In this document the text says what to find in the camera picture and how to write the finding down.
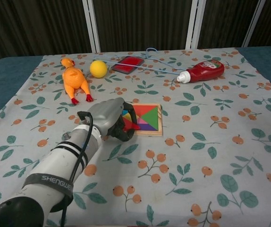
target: floral tablecloth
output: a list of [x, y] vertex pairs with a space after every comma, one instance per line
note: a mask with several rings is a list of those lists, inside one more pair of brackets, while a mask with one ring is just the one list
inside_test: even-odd
[[[79, 124], [77, 111], [123, 97], [161, 104], [163, 136], [105, 139], [75, 183], [67, 225], [271, 227], [271, 83], [234, 48], [150, 52], [174, 68], [225, 64], [223, 76], [206, 82], [179, 84], [172, 74], [142, 68], [90, 75], [94, 56], [119, 61], [124, 54], [145, 53], [44, 56], [0, 110], [0, 202]], [[64, 56], [83, 70], [93, 103], [78, 90], [80, 103], [71, 105]], [[152, 60], [143, 66], [176, 71]], [[47, 225], [59, 220], [60, 212], [52, 213]]]

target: orange rubber chicken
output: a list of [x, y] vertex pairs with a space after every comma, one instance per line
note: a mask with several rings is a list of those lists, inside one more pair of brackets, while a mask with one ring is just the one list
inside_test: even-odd
[[93, 98], [90, 95], [88, 83], [84, 78], [82, 71], [74, 67], [75, 62], [69, 58], [63, 58], [61, 60], [61, 64], [66, 68], [62, 77], [65, 91], [71, 99], [71, 102], [74, 105], [79, 103], [79, 101], [75, 99], [74, 95], [75, 89], [78, 88], [81, 88], [86, 93], [87, 102], [92, 102]]

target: yellow ball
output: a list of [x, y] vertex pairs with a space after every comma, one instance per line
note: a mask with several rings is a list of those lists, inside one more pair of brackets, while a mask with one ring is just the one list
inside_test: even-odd
[[107, 65], [103, 61], [96, 60], [91, 63], [89, 70], [94, 77], [101, 78], [107, 73]]

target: ketchup bottle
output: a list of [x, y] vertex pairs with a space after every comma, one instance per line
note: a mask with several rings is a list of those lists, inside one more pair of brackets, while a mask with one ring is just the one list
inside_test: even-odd
[[217, 60], [208, 60], [198, 63], [193, 68], [180, 73], [178, 82], [188, 83], [202, 80], [210, 80], [224, 73], [225, 67]]

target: bottle label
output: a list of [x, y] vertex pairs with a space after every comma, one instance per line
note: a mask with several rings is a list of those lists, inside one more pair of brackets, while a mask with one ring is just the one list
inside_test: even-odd
[[220, 62], [217, 60], [208, 60], [201, 63], [201, 67], [216, 69], [220, 67]]

